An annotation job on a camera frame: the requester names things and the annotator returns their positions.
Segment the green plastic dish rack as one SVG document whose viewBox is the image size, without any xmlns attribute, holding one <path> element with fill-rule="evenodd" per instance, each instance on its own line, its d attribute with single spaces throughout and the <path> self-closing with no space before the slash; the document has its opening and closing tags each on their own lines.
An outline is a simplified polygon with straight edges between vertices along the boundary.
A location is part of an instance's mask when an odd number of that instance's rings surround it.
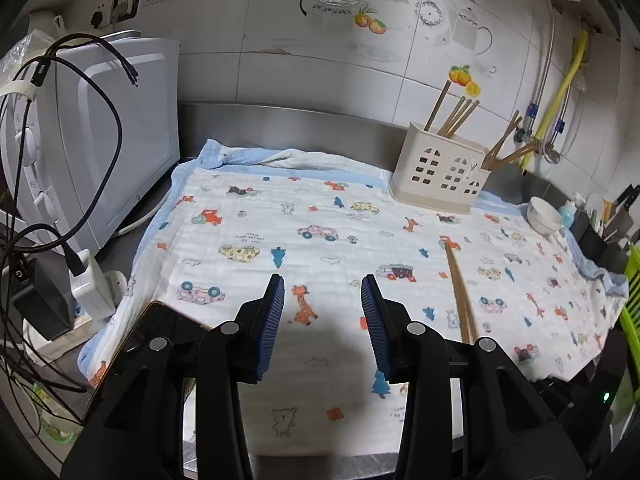
<svg viewBox="0 0 640 480">
<path fill-rule="evenodd" d="M 628 280 L 628 299 L 622 312 L 620 312 L 620 325 L 623 327 L 623 331 L 627 336 L 628 346 L 636 366 L 639 366 L 640 353 L 639 269 L 639 248 L 637 246 L 631 246 L 629 259 L 625 269 L 625 276 Z"/>
</svg>

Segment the printed white cloth mat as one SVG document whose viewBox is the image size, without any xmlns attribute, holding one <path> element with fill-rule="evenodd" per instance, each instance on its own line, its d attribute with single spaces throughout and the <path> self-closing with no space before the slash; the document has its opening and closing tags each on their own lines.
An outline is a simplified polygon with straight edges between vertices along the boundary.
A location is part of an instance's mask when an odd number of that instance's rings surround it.
<svg viewBox="0 0 640 480">
<path fill-rule="evenodd" d="M 468 214 L 396 202 L 384 170 L 324 153 L 208 140 L 171 176 L 110 322 L 81 350 L 97 385 L 152 301 L 208 327 L 262 296 L 284 307 L 264 379 L 241 390 L 255 455 L 369 455 L 398 449 L 406 384 L 375 363 L 360 304 L 366 275 L 411 318 L 460 336 L 449 263 L 477 328 L 530 379 L 573 378 L 602 351 L 628 296 L 567 232 L 538 234 L 519 206 L 480 194 Z"/>
</svg>

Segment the white power strip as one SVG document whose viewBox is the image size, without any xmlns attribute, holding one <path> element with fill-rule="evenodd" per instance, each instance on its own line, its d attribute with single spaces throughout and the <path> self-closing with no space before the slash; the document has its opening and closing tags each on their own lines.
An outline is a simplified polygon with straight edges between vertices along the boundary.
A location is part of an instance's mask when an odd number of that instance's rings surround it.
<svg viewBox="0 0 640 480">
<path fill-rule="evenodd" d="M 126 292 L 127 279 L 122 272 L 102 272 L 87 249 L 77 255 L 84 272 L 75 275 L 67 268 L 74 302 L 73 328 L 63 336 L 47 340 L 23 318 L 22 336 L 26 352 L 40 366 L 58 359 L 99 333 Z"/>
</svg>

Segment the black utensil container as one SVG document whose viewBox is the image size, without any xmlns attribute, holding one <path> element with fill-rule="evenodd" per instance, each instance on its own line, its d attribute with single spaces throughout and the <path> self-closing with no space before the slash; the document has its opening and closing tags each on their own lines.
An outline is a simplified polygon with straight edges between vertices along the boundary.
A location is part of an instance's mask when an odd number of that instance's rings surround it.
<svg viewBox="0 0 640 480">
<path fill-rule="evenodd" d="M 587 259 L 597 263 L 613 273 L 623 274 L 629 257 L 616 243 L 605 242 L 592 228 L 589 217 L 583 211 L 577 211 L 570 228 L 579 248 Z"/>
</svg>

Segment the black power adapter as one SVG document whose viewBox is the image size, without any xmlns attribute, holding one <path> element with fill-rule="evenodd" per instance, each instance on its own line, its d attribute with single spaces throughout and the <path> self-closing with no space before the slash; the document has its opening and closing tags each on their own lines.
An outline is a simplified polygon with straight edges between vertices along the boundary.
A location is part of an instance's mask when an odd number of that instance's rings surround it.
<svg viewBox="0 0 640 480">
<path fill-rule="evenodd" d="M 53 340 L 74 325 L 73 295 L 64 258 L 40 252 L 12 261 L 13 307 L 43 338 Z"/>
</svg>

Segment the white ceramic bowl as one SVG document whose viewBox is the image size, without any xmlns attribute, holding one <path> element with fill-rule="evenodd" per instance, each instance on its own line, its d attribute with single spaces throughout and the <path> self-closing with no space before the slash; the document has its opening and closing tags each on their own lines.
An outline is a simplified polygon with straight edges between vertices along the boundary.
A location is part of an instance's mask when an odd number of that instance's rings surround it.
<svg viewBox="0 0 640 480">
<path fill-rule="evenodd" d="M 556 209 L 540 197 L 533 196 L 527 205 L 526 219 L 542 236 L 551 236 L 562 228 L 562 217 Z"/>
</svg>

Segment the teal soap bottle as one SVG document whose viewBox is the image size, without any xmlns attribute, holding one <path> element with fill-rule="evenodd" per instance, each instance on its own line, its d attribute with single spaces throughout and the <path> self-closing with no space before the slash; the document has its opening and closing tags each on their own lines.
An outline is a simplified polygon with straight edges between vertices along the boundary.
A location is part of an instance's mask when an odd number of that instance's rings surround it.
<svg viewBox="0 0 640 480">
<path fill-rule="evenodd" d="M 567 200 L 559 209 L 558 213 L 562 220 L 562 225 L 568 230 L 572 227 L 577 212 L 574 200 Z"/>
</svg>

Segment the beige plastic utensil holder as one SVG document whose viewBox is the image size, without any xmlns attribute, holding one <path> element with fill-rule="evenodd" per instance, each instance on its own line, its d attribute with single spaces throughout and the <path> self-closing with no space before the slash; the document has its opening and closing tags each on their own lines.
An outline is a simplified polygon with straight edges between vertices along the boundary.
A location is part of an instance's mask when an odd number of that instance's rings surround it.
<svg viewBox="0 0 640 480">
<path fill-rule="evenodd" d="M 450 214 L 469 214 L 490 172 L 483 145 L 412 122 L 407 129 L 390 194 L 398 202 Z"/>
</svg>

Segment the white microwave oven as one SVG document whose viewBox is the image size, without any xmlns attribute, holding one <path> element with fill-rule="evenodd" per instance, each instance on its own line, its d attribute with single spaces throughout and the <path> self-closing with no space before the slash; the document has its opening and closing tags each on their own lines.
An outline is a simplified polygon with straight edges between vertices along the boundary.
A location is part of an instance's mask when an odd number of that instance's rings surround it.
<svg viewBox="0 0 640 480">
<path fill-rule="evenodd" d="M 179 159 L 175 39 L 35 30 L 1 61 L 1 229 L 98 252 Z"/>
</svg>

